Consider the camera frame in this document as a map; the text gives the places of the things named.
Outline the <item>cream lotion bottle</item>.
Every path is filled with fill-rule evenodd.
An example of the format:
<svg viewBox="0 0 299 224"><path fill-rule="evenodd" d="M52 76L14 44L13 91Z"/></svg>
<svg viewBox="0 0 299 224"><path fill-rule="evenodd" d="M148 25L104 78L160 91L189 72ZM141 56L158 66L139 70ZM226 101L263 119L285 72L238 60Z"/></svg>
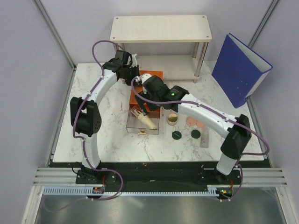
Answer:
<svg viewBox="0 0 299 224"><path fill-rule="evenodd" d="M140 120L149 129L155 129L157 127L156 124L147 115L144 115L140 111L133 110L132 114L135 115L137 119Z"/></svg>

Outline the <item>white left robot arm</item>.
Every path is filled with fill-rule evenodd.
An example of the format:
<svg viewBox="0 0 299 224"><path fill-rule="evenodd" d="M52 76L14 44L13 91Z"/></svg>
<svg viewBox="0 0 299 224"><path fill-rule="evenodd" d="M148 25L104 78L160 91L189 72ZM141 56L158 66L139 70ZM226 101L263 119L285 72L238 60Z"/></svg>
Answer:
<svg viewBox="0 0 299 224"><path fill-rule="evenodd" d="M82 165L89 168L86 178L91 183L99 183L103 177L102 171L97 169L100 164L97 133L102 124L100 102L119 79L130 84L139 75L137 59L137 54L117 50L114 58L100 66L100 74L87 92L70 100L72 135L81 140Z"/></svg>

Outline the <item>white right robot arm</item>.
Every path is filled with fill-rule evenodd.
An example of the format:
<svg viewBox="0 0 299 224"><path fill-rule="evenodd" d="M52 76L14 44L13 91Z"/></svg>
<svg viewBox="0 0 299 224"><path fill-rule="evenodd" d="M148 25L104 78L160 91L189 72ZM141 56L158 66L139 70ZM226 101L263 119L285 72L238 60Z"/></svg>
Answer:
<svg viewBox="0 0 299 224"><path fill-rule="evenodd" d="M133 78L131 85L135 84L142 87L142 92L136 92L135 96L144 114L147 114L144 103L154 110L163 107L204 123L224 138L214 178L218 183L226 183L251 139L248 117L243 114L235 117L216 110L195 98L188 90L177 85L169 88L161 78L148 73Z"/></svg>

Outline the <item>orange drawer box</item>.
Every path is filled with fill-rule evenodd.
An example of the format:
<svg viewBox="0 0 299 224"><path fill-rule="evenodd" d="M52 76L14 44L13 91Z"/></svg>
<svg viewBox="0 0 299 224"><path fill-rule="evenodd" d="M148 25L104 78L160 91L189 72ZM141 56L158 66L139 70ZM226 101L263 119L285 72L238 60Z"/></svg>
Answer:
<svg viewBox="0 0 299 224"><path fill-rule="evenodd" d="M139 73L140 73L140 75L142 75L142 74L144 74L144 73L149 73L149 74L151 74L152 76L157 76L157 77L163 79L163 72L162 72L162 71L146 71L146 70L141 70ZM135 87L135 90L136 90L138 93L143 92L143 88L142 88L142 87L137 87L137 86L134 86L134 87ZM135 99L135 94L133 93L133 91L131 91L130 99L129 99L129 107L130 107L130 109L132 109L134 106L137 106L137 109L140 110L139 105L138 105L138 103L136 102L136 99ZM147 112L148 112L148 111L152 111L152 110L149 108L149 106L148 106L147 103L144 103L144 106L145 106Z"/></svg>

